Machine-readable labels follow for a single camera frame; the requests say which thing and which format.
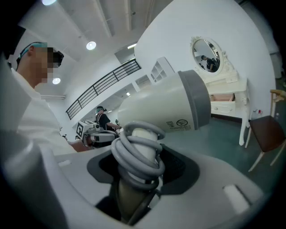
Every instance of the vanity table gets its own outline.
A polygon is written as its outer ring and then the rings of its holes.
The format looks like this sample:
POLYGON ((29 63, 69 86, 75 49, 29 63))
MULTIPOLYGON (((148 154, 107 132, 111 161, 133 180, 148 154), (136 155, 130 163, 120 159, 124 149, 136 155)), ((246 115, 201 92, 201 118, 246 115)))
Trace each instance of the vanity table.
POLYGON ((247 78, 239 77, 226 51, 211 38, 192 37, 190 49, 194 70, 205 82, 210 95, 211 113, 241 118, 239 144, 243 145, 250 114, 247 78))
POLYGON ((241 130, 239 144, 244 144, 244 131, 248 126, 250 114, 250 105, 247 95, 247 79, 239 79, 234 83, 219 83, 214 85, 206 84, 210 96, 229 95, 229 101, 214 100, 210 102, 211 113, 216 115, 225 115, 241 118, 241 130))

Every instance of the black metal railing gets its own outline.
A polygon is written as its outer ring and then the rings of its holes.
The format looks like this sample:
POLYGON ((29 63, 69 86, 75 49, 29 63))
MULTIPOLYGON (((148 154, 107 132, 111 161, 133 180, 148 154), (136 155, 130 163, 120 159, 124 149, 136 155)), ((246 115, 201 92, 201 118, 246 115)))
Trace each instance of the black metal railing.
POLYGON ((67 109, 66 113, 70 120, 100 93, 139 69, 141 67, 136 59, 131 59, 95 82, 67 109))

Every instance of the green floor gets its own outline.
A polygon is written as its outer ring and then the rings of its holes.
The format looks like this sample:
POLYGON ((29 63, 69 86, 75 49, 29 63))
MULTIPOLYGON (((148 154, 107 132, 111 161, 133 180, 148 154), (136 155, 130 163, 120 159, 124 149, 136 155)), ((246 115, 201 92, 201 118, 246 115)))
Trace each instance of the green floor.
MULTIPOLYGON (((282 80, 276 80, 276 83, 277 89, 283 89, 282 80)), ((277 104, 276 113, 279 113, 278 122, 286 133, 286 102, 277 104)), ((273 166, 270 166, 270 163, 279 148, 265 154, 256 168, 249 173, 248 170, 258 157, 260 149, 254 135, 251 136, 247 148, 239 145, 240 128, 239 123, 211 118, 210 124, 198 131, 167 133, 160 142, 174 150, 190 150, 224 160, 253 180, 265 193, 271 192, 286 162, 286 150, 273 166)), ((245 141, 247 134, 248 129, 245 131, 245 141)))

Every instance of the round ceiling light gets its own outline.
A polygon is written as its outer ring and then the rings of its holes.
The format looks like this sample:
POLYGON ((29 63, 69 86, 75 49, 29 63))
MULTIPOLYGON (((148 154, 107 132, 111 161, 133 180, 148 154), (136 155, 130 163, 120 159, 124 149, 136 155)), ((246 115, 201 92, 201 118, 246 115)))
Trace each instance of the round ceiling light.
POLYGON ((56 0, 42 0, 44 5, 52 5, 56 0))
POLYGON ((88 50, 92 50, 92 49, 94 49, 96 47, 96 45, 97 44, 94 41, 90 41, 90 42, 87 43, 86 48, 88 50))
POLYGON ((54 79, 53 79, 53 84, 59 84, 60 81, 61 81, 60 78, 54 78, 54 79))

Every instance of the ceiling light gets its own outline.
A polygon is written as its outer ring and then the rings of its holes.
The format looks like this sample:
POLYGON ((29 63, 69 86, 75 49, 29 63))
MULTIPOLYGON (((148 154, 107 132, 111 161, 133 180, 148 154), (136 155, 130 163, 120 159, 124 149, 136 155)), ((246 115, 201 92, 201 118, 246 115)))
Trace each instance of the ceiling light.
POLYGON ((44 5, 52 5, 56 0, 42 0, 44 5))
POLYGON ((60 81, 61 81, 60 78, 54 78, 54 79, 53 79, 53 84, 59 84, 60 81))
POLYGON ((87 43, 86 48, 88 50, 92 50, 92 49, 94 49, 96 47, 96 45, 97 44, 94 41, 90 41, 90 42, 87 43))
POLYGON ((130 45, 130 46, 128 46, 127 48, 128 48, 128 49, 131 49, 131 48, 134 48, 136 45, 137 45, 137 43, 134 44, 134 45, 130 45))

